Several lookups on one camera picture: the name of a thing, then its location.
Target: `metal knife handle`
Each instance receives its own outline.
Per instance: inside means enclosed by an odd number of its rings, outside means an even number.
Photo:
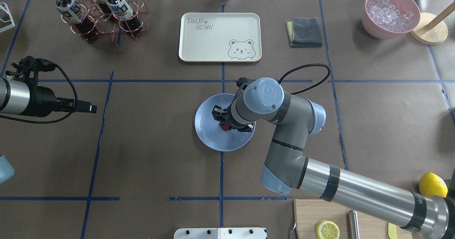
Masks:
[[[354,210],[348,211],[349,226],[351,227],[351,239],[360,239],[359,215]]]

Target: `brown table surface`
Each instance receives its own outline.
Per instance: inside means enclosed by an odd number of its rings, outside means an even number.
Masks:
[[[57,124],[2,120],[0,154],[16,174],[0,185],[0,238],[172,238],[177,228],[265,227],[286,238],[292,199],[259,181],[274,127],[257,122],[251,141],[221,153],[206,147],[194,115],[208,97],[234,93],[239,77],[278,79],[307,63],[326,63],[333,77],[303,98],[327,112],[304,154],[382,182],[416,190],[434,172],[448,179],[455,163],[455,17],[447,40],[429,47],[407,34],[371,37],[360,22],[365,0],[145,0],[148,27],[118,46],[87,44],[71,33],[54,0],[5,1],[16,27],[0,34],[2,72],[31,55],[59,64],[81,100],[97,114]],[[438,14],[452,0],[417,0]],[[180,18],[187,12],[254,12],[263,56],[256,63],[185,63],[178,58]],[[321,48],[290,48],[284,23],[317,17]],[[292,92],[319,81],[310,68],[284,82]],[[58,72],[41,85],[71,98]],[[46,119],[61,117],[56,113]]]

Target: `black cable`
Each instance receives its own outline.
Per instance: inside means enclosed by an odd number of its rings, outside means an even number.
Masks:
[[[306,68],[306,67],[309,67],[309,66],[323,66],[324,68],[327,69],[327,75],[324,77],[323,80],[317,82],[316,84],[304,89],[304,90],[301,90],[301,91],[298,91],[298,92],[293,92],[291,93],[292,95],[296,95],[296,94],[299,94],[299,93],[302,93],[302,92],[306,92],[310,89],[313,89],[314,87],[317,87],[318,85],[322,84],[325,80],[327,80],[328,77],[330,77],[330,73],[331,73],[331,70],[330,68],[325,65],[325,64],[322,64],[322,63],[311,63],[311,64],[306,64],[306,65],[302,65],[302,66],[298,66],[297,68],[295,69],[291,69],[289,70],[288,72],[286,72],[281,78],[280,80],[278,80],[278,83],[281,84],[281,82],[283,81],[283,79],[288,76],[289,74],[291,74],[292,72],[295,72],[295,71],[298,71],[299,69],[303,69],[303,68]]]
[[[76,92],[76,88],[74,87],[73,83],[71,82],[70,78],[66,75],[66,73],[63,71],[63,69],[58,66],[57,64],[55,64],[55,67],[57,69],[60,70],[60,72],[62,73],[63,77],[65,77],[65,79],[67,80],[67,82],[70,84],[71,86],[71,89],[73,90],[73,94],[74,94],[74,109],[77,107],[77,92]],[[2,116],[0,115],[0,118],[2,119],[9,119],[9,120],[13,120],[13,121],[23,121],[24,123],[29,123],[29,124],[53,124],[53,123],[56,123],[58,121],[62,121],[64,119],[67,119],[71,114],[73,114],[75,111],[70,111],[68,114],[66,114],[63,118],[61,119],[57,119],[57,120],[52,120],[52,121],[32,121],[32,120],[26,120],[26,119],[17,119],[17,118],[12,118],[11,116]]]

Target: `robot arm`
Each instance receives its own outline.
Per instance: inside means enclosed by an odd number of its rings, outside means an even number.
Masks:
[[[429,239],[455,238],[455,201],[450,194],[424,197],[303,156],[307,136],[325,124],[325,110],[290,95],[271,78],[241,78],[237,86],[232,104],[224,110],[215,107],[212,114],[223,130],[244,130],[258,119],[276,124],[261,174],[267,189],[280,194],[300,189]]]

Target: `yellow object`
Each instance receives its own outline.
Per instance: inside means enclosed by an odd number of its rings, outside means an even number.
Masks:
[[[447,196],[447,185],[444,180],[434,173],[426,173],[419,181],[421,194],[429,197],[432,195]]]
[[[389,235],[390,239],[397,239],[397,226],[395,226],[392,223],[389,223],[387,234]]]
[[[333,221],[323,220],[316,226],[316,235],[319,239],[338,239],[340,229]]]
[[[288,31],[289,31],[289,37],[292,39],[294,39],[294,32],[292,30],[292,21],[289,21],[288,22]]]

